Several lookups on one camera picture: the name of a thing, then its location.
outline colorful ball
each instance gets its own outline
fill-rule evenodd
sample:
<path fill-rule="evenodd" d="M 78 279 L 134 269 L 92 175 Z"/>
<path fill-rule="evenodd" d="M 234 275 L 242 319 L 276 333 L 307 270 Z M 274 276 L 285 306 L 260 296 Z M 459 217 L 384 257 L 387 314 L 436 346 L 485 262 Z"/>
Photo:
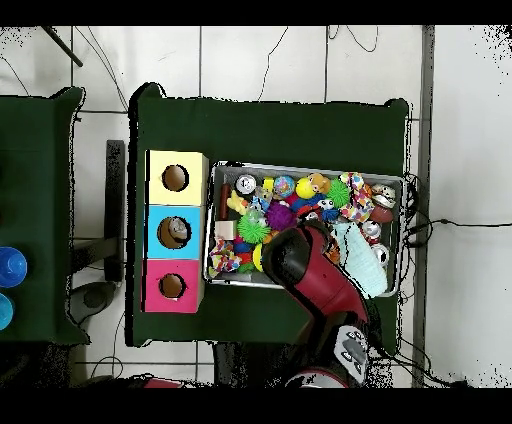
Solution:
<path fill-rule="evenodd" d="M 288 175 L 277 177 L 274 181 L 274 193 L 281 197 L 290 196 L 295 190 L 295 181 Z"/>
<path fill-rule="evenodd" d="M 295 191 L 302 199 L 311 199 L 316 194 L 308 177 L 301 178 L 297 181 L 297 188 Z"/>

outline green spiky ball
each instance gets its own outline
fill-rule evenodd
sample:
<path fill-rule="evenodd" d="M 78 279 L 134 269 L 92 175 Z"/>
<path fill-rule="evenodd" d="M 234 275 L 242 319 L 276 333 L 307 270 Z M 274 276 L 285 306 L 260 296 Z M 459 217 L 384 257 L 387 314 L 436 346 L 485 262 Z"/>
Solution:
<path fill-rule="evenodd" d="M 340 180 L 331 180 L 331 188 L 327 193 L 327 198 L 334 202 L 334 207 L 339 209 L 345 206 L 350 200 L 350 193 L 346 184 Z"/>
<path fill-rule="evenodd" d="M 242 216 L 238 222 L 238 234 L 247 243 L 261 243 L 268 233 L 270 233 L 270 227 L 262 227 L 258 223 L 249 221 L 247 215 Z"/>

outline orange toy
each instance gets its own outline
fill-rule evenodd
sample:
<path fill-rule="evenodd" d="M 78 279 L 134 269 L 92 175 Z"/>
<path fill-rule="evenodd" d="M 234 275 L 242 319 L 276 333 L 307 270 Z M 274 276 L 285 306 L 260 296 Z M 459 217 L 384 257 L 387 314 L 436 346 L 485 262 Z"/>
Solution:
<path fill-rule="evenodd" d="M 331 180 L 329 180 L 329 178 L 325 178 L 319 173 L 310 174 L 308 178 L 315 193 L 329 193 L 329 189 L 331 188 Z"/>

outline green tablecloth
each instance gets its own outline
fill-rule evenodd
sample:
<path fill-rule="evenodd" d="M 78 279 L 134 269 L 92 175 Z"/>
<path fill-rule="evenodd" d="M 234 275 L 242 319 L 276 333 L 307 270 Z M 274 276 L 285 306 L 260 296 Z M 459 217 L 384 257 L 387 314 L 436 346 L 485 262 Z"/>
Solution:
<path fill-rule="evenodd" d="M 130 103 L 128 235 L 136 236 L 135 245 L 128 246 L 128 261 L 135 261 L 135 278 L 128 281 L 133 290 L 133 304 L 129 300 L 127 305 L 127 315 L 133 313 L 128 340 L 133 336 L 135 345 L 147 339 L 291 343 L 308 318 L 283 290 L 222 285 L 207 285 L 194 315 L 140 311 L 145 150 L 198 151 L 210 163 L 232 160 L 402 175 L 407 113 L 403 99 L 384 106 L 239 103 L 162 98 L 154 83 L 139 88 Z M 394 353 L 397 298 L 375 302 L 384 347 Z"/>
<path fill-rule="evenodd" d="M 65 310 L 70 130 L 82 96 L 80 88 L 49 99 L 0 96 L 0 245 L 19 249 L 28 262 L 23 283 L 0 289 L 15 304 L 0 342 L 88 341 Z"/>

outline toy tray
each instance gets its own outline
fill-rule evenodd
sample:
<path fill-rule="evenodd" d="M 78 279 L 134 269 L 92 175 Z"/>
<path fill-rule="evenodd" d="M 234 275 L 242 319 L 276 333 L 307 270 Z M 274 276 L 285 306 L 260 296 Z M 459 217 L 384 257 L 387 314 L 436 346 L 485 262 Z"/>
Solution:
<path fill-rule="evenodd" d="M 241 164 L 226 161 L 215 163 L 211 170 L 208 187 L 208 210 L 206 222 L 205 251 L 203 259 L 203 275 L 206 281 L 211 284 L 230 284 L 237 286 L 261 287 L 269 289 L 282 289 L 280 285 L 275 284 L 263 272 L 252 272 L 247 274 L 236 272 L 222 272 L 212 279 L 208 275 L 208 254 L 215 246 L 214 228 L 215 221 L 218 220 L 217 209 L 220 201 L 221 186 L 229 183 L 231 187 L 235 186 L 236 180 L 242 174 L 252 175 L 258 185 L 262 185 L 265 177 L 279 177 L 289 175 L 294 180 L 307 176 L 313 172 L 319 172 L 329 178 L 336 178 L 343 171 L 326 171 L 307 168 L 289 168 L 284 166 Z M 387 185 L 395 190 L 396 204 L 392 209 L 393 221 L 382 225 L 380 242 L 389 249 L 389 262 L 386 266 L 388 290 L 381 297 L 392 296 L 398 290 L 400 279 L 400 262 L 402 251 L 403 231 L 405 222 L 403 211 L 405 210 L 405 190 L 404 180 L 401 177 L 361 174 L 366 183 L 374 185 L 377 183 Z M 228 209 L 228 220 L 238 220 L 240 215 L 232 209 Z"/>

